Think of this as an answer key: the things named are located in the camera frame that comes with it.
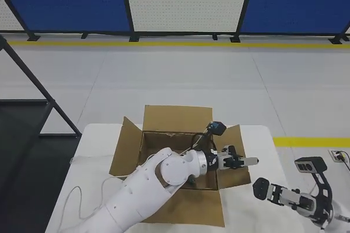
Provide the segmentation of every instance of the floor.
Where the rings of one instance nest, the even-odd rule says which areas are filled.
[[[141,123],[144,105],[213,107],[227,125],[265,125],[274,137],[350,137],[350,50],[213,47],[15,47],[83,131],[89,123]],[[0,53],[0,98],[41,94]],[[43,132],[70,132],[53,112]],[[350,148],[341,148],[350,155]],[[277,147],[290,188],[311,176],[293,160],[322,156],[334,198],[350,209],[350,177],[328,148]],[[307,232],[316,232],[307,220]]]

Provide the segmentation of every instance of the open cardboard box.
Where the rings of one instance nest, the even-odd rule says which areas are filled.
[[[213,121],[212,108],[146,105],[142,130],[128,118],[123,119],[110,174],[132,173],[149,155],[165,147],[182,152],[191,144],[194,133],[202,133]],[[227,128],[222,136],[214,136],[218,151],[234,145],[237,154],[245,157],[240,126]],[[250,183],[247,168],[208,172],[186,183],[146,223],[201,224],[224,227],[219,190]]]

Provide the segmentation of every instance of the blue wall panel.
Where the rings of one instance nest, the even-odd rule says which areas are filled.
[[[249,0],[242,33],[340,33],[350,0]]]
[[[12,0],[30,30],[129,31],[123,0]]]

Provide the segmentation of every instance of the white tablecloth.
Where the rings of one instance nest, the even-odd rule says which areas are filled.
[[[62,208],[70,190],[79,185],[83,200],[81,215],[88,216],[99,205],[101,184],[109,177],[110,164],[120,134],[120,124],[90,124],[83,133],[74,161],[70,166],[46,232],[56,232],[61,221]],[[287,186],[287,181],[272,136],[265,126],[241,126],[247,157],[258,157],[259,164],[249,168],[252,183],[264,177],[271,183]],[[103,189],[104,202],[116,192],[121,181],[109,179]],[[235,232],[235,233],[304,233],[301,216],[288,207],[258,200],[253,195],[252,183],[220,191],[225,228],[192,224],[139,223],[128,232]],[[80,195],[74,191],[65,208],[61,229],[76,225]]]

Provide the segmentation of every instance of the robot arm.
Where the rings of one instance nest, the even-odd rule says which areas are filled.
[[[213,122],[208,129],[221,135],[224,130],[220,130],[220,124]],[[157,212],[188,181],[188,177],[197,178],[208,171],[238,169],[257,163],[257,158],[238,156],[233,146],[226,146],[221,152],[187,150],[181,154],[170,148],[161,149],[137,166],[124,180],[121,189],[96,214],[68,232],[125,232]]]
[[[312,174],[319,189],[317,196],[301,193],[299,189],[289,190],[270,184],[264,178],[258,178],[253,184],[254,196],[279,206],[289,206],[326,233],[350,233],[350,212],[333,200],[331,187],[323,174],[327,170],[324,160],[321,157],[303,157],[296,160],[295,164],[299,172]]]

